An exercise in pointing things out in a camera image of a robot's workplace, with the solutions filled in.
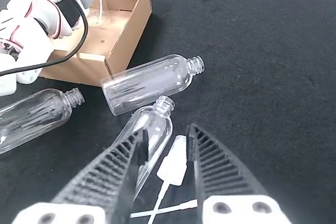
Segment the table surface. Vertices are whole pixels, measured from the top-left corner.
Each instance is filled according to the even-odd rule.
[[[334,0],[152,0],[153,14],[130,66],[176,53],[200,55],[205,72],[172,96],[173,136],[195,122],[254,173],[293,223],[335,223],[336,44]],[[71,119],[0,156],[0,219],[49,201],[108,147],[131,116],[113,116],[100,88],[39,78],[5,106],[45,88],[79,87],[86,102]],[[152,175],[135,210],[154,206]],[[193,169],[162,206],[195,197]],[[140,218],[131,223],[146,223]],[[157,216],[195,223],[196,210]]]

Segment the bottle body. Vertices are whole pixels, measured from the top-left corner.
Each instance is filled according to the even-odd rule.
[[[113,115],[154,102],[159,96],[170,96],[186,89],[193,75],[201,73],[200,57],[185,59],[168,55],[146,64],[114,74],[102,80],[101,86]]]
[[[148,132],[148,162],[139,169],[135,197],[148,179],[172,135],[173,124],[170,113],[173,109],[174,102],[168,97],[161,96],[155,104],[138,109],[117,137],[117,140],[126,138],[139,129],[145,129]]]
[[[75,103],[83,103],[78,89],[69,93],[70,95],[56,89],[45,89],[2,108],[0,154],[64,124],[70,118]]]

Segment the bottle thread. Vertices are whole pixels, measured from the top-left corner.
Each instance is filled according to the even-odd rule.
[[[174,110],[175,103],[169,97],[162,95],[156,100],[153,106],[158,112],[170,116],[171,112]]]
[[[65,92],[64,96],[66,102],[72,109],[85,102],[84,97],[78,88]]]
[[[204,71],[204,62],[200,56],[187,59],[187,71],[190,75],[202,73]]]

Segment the mounting hole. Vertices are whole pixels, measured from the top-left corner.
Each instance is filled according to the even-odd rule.
[[[94,217],[92,215],[83,215],[77,220],[77,224],[93,224]]]
[[[55,218],[55,214],[50,212],[48,214],[43,215],[39,220],[38,224],[50,224]]]
[[[213,210],[219,214],[229,214],[231,212],[231,208],[223,202],[217,202],[214,204]]]
[[[263,214],[269,214],[272,212],[271,207],[263,202],[255,202],[252,207],[254,212],[261,212]]]

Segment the cardboard box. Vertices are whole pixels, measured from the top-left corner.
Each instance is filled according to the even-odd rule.
[[[100,86],[100,80],[125,70],[132,58],[147,21],[152,13],[151,0],[103,0],[103,24],[89,27],[79,52],[68,61],[44,68],[40,76],[61,81]],[[96,0],[90,11],[98,10]],[[49,60],[71,51],[83,28],[54,41],[55,51]]]

